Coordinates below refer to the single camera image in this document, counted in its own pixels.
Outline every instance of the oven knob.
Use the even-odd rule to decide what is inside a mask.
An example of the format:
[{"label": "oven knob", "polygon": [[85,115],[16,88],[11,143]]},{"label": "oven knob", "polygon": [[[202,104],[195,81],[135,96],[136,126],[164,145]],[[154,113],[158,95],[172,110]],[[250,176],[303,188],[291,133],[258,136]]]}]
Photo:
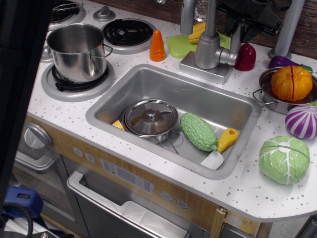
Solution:
[{"label": "oven knob", "polygon": [[39,125],[30,122],[24,132],[24,141],[31,149],[40,150],[53,143],[48,133]]}]

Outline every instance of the stovetop knob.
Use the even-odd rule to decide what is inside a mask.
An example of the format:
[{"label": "stovetop knob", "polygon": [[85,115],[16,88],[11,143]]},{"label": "stovetop knob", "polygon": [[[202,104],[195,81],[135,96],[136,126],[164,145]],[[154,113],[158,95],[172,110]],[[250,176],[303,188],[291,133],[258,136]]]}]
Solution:
[{"label": "stovetop knob", "polygon": [[100,10],[96,11],[93,17],[96,21],[111,21],[115,18],[115,13],[111,11],[108,6],[104,6]]},{"label": "stovetop knob", "polygon": [[40,150],[53,144],[50,135],[39,125],[30,122],[25,127],[24,141],[31,149]]}]

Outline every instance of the blue object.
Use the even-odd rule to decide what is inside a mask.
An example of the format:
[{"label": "blue object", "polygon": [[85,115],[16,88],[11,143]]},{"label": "blue object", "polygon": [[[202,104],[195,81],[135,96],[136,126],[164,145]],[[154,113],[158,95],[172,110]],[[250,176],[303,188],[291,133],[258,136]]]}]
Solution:
[{"label": "blue object", "polygon": [[[35,190],[14,186],[7,189],[4,203],[15,203],[28,208],[32,218],[40,216],[44,204]],[[2,209],[2,212],[12,217],[24,217],[21,212],[14,209]]]}]

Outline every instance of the faucet base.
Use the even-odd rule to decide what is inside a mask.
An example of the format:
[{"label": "faucet base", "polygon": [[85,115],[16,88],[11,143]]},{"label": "faucet base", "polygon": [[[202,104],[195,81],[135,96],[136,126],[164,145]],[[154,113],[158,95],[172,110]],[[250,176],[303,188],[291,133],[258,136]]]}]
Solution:
[{"label": "faucet base", "polygon": [[195,52],[190,51],[179,63],[179,71],[207,81],[223,85],[232,72],[232,66],[219,64],[216,68],[202,69],[195,65]]}]

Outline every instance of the stainless steel sink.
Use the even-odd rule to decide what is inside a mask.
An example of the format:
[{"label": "stainless steel sink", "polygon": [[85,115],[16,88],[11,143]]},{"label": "stainless steel sink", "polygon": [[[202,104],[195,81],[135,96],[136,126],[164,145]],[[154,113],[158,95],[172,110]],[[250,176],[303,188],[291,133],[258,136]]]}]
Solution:
[{"label": "stainless steel sink", "polygon": [[[146,98],[159,98],[173,104],[179,114],[170,136],[175,153],[166,140],[163,148],[130,132],[112,126],[122,120],[125,109]],[[227,128],[236,129],[240,136],[222,155],[224,163],[217,170],[200,165],[209,152],[196,148],[185,136],[180,117],[187,112],[201,116],[218,137]],[[146,150],[178,163],[208,178],[221,179],[232,173],[256,126],[262,107],[254,99],[204,84],[152,65],[133,67],[111,87],[86,113],[88,123],[121,137]]]}]

